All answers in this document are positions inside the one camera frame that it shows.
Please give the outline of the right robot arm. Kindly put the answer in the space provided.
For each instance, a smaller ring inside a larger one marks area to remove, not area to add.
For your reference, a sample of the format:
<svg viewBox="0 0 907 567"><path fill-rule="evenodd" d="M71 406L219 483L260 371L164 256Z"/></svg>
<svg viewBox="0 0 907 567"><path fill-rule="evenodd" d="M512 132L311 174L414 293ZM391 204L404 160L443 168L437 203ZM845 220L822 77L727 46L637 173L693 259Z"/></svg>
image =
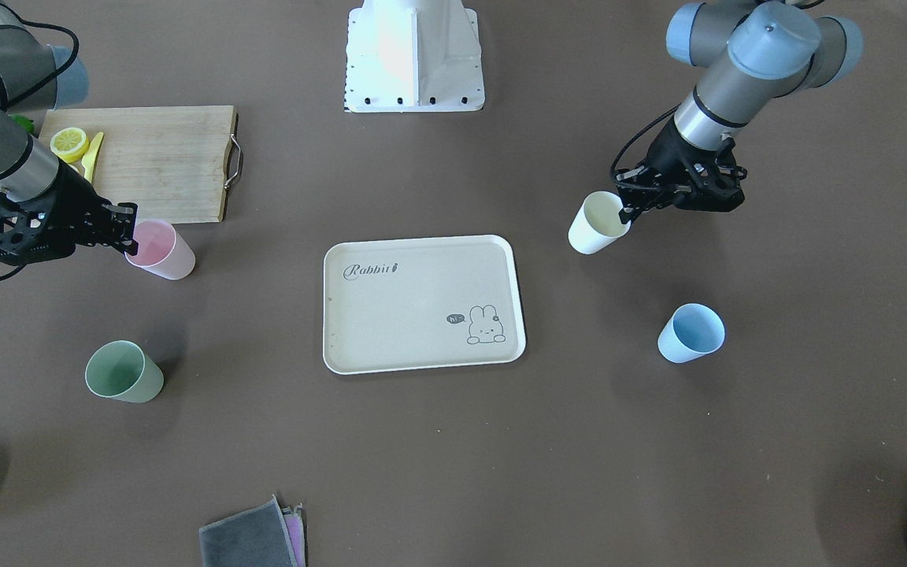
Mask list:
<svg viewBox="0 0 907 567"><path fill-rule="evenodd" d="M136 204L98 196L10 116L75 106L89 93L78 46L43 44L32 26L0 2L0 262L21 268L94 245L133 254Z"/></svg>

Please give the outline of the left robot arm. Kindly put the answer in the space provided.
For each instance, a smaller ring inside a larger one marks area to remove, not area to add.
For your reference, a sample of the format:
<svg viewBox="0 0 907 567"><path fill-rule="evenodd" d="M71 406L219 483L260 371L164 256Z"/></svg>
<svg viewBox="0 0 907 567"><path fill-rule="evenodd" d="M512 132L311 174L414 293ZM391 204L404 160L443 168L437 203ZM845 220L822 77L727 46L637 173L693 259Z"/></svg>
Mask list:
<svg viewBox="0 0 907 567"><path fill-rule="evenodd" d="M744 203L735 136L773 99L825 87L859 64L864 37L839 16L814 18L791 1L692 2L673 15L674 60L705 69L633 169L612 165L620 222L649 209L730 212Z"/></svg>

